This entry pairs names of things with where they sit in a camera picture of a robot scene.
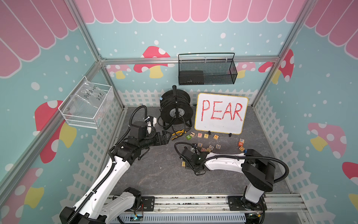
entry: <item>mushroom wall decal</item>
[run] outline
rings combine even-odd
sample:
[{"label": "mushroom wall decal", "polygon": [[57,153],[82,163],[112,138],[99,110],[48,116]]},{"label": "mushroom wall decal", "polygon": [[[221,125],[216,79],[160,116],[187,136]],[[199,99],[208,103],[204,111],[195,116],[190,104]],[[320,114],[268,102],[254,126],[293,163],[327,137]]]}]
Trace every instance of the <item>mushroom wall decal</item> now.
[{"label": "mushroom wall decal", "polygon": [[245,77],[245,71],[255,71],[256,65],[254,62],[239,62],[236,63],[237,77],[243,78]]},{"label": "mushroom wall decal", "polygon": [[[58,106],[62,103],[60,100],[53,100],[41,104],[35,110],[36,130],[33,134],[37,135],[47,124],[53,114],[57,111]],[[63,121],[52,135],[48,143],[40,152],[40,158],[43,163],[51,162],[57,153],[59,140],[62,140],[67,148],[69,148],[77,135],[77,129],[70,127]]]},{"label": "mushroom wall decal", "polygon": [[358,164],[351,162],[344,162],[342,164],[342,170],[344,174],[351,180],[353,183],[358,185]]},{"label": "mushroom wall decal", "polygon": [[124,79],[126,77],[123,74],[123,71],[132,71],[128,65],[107,65],[106,69],[111,75],[111,77],[114,77],[114,74],[116,74],[117,79]]},{"label": "mushroom wall decal", "polygon": [[[277,85],[281,74],[284,76],[285,81],[288,82],[292,77],[294,63],[295,63],[295,58],[294,58],[293,51],[289,49],[284,60],[281,62],[281,65],[279,66],[278,70],[275,72],[274,76],[272,77],[271,80],[272,83]],[[268,72],[272,64],[273,64],[272,62],[266,62],[258,69],[258,71]]]},{"label": "mushroom wall decal", "polygon": [[317,135],[316,138],[311,139],[311,143],[318,151],[322,151],[327,145],[330,146],[334,157],[341,158],[347,147],[347,140],[343,129],[340,126],[320,123],[309,123],[308,129],[310,132]]},{"label": "mushroom wall decal", "polygon": [[[169,58],[169,54],[165,50],[156,47],[149,46],[143,53],[141,58]],[[134,66],[134,71],[141,73],[148,69],[150,70],[150,78],[162,78],[163,72],[160,70],[160,66],[174,67],[174,64],[138,64]]]},{"label": "mushroom wall decal", "polygon": [[32,168],[27,171],[1,208],[3,224],[18,224],[22,217],[24,205],[29,205],[34,209],[39,204],[45,190],[43,187],[33,188],[31,186],[42,172],[42,168]]}]

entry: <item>black wire basket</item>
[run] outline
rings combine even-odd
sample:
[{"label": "black wire basket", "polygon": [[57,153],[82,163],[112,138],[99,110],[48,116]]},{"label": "black wire basket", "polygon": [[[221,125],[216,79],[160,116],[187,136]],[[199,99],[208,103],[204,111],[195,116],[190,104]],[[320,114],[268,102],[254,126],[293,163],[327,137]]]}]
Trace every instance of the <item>black wire basket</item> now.
[{"label": "black wire basket", "polygon": [[179,54],[179,85],[234,84],[235,53]]}]

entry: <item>gray floor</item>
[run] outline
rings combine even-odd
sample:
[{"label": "gray floor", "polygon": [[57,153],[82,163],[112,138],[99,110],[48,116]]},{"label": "gray floor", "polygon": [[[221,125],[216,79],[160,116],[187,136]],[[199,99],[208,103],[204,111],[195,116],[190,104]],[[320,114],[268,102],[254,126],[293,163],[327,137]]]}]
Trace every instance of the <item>gray floor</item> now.
[{"label": "gray floor", "polygon": [[[120,136],[127,129],[129,117],[134,109],[135,107],[128,108]],[[148,107],[148,115],[159,117],[159,107]],[[142,120],[143,117],[144,109],[141,109],[136,113],[133,121]],[[155,127],[157,131],[162,130],[158,125]],[[179,130],[182,127],[182,125],[175,125],[174,129]],[[194,124],[191,131],[195,133],[199,132],[194,129]],[[182,160],[179,159],[173,145],[175,142],[201,142],[207,148],[209,145],[215,147],[216,144],[220,144],[221,149],[214,149],[214,153],[236,154],[240,153],[237,149],[238,141],[240,138],[243,138],[245,139],[244,147],[246,149],[252,148],[264,156],[274,157],[253,109],[251,107],[247,108],[242,134],[229,137],[228,134],[217,133],[219,135],[218,140],[213,139],[214,134],[212,132],[209,139],[195,136],[189,141],[183,136],[170,141],[165,146],[151,147],[142,160],[133,163],[114,187],[111,194],[121,194],[127,187],[140,190],[143,195],[242,194],[245,186],[249,184],[244,174],[233,171],[214,170],[207,171],[204,175],[196,176],[193,171],[182,167]],[[184,145],[179,145],[178,149],[182,151],[183,148]],[[275,178],[282,174],[278,166],[276,164]],[[290,191],[283,180],[274,185],[272,193],[290,193]]]}]

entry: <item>handwritten label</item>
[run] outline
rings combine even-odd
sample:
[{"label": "handwritten label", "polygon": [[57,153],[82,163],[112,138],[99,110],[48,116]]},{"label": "handwritten label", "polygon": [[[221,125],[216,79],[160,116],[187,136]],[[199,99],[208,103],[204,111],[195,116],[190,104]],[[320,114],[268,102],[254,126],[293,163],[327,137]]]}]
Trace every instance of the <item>handwritten label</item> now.
[{"label": "handwritten label", "polygon": [[247,97],[200,93],[197,102],[196,130],[241,134]]}]

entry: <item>white dot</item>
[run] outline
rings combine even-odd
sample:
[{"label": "white dot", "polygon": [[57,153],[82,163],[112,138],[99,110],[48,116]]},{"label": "white dot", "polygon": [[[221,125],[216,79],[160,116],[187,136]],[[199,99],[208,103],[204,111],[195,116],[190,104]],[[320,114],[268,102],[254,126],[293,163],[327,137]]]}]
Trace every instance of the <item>white dot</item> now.
[{"label": "white dot", "polygon": [[15,195],[22,195],[26,190],[26,187],[24,185],[20,185],[15,189]]},{"label": "white dot", "polygon": [[328,135],[327,135],[327,140],[328,140],[328,141],[333,141],[333,140],[334,140],[334,135],[328,134]]},{"label": "white dot", "polygon": [[37,177],[41,176],[41,174],[42,174],[43,171],[44,171],[44,169],[38,168],[38,169],[36,170],[36,172],[35,172],[35,176],[37,176]]},{"label": "white dot", "polygon": [[40,85],[37,82],[33,82],[33,83],[31,83],[31,88],[34,90],[39,90]]},{"label": "white dot", "polygon": [[52,150],[52,151],[57,152],[58,142],[59,142],[58,139],[56,139],[55,141],[52,142],[52,144],[51,144],[51,150]]},{"label": "white dot", "polygon": [[340,142],[342,142],[343,144],[347,144],[347,138],[346,138],[346,136],[342,136],[342,137],[340,138]]},{"label": "white dot", "polygon": [[4,205],[3,207],[1,207],[0,212],[1,212],[1,218],[3,219],[10,211],[10,207],[7,205]]},{"label": "white dot", "polygon": [[284,68],[286,66],[286,61],[281,62],[281,68]]},{"label": "white dot", "polygon": [[14,164],[12,164],[12,163],[7,164],[7,165],[5,166],[5,170],[6,170],[6,171],[11,170],[11,168],[13,167],[13,165],[14,165]]}]

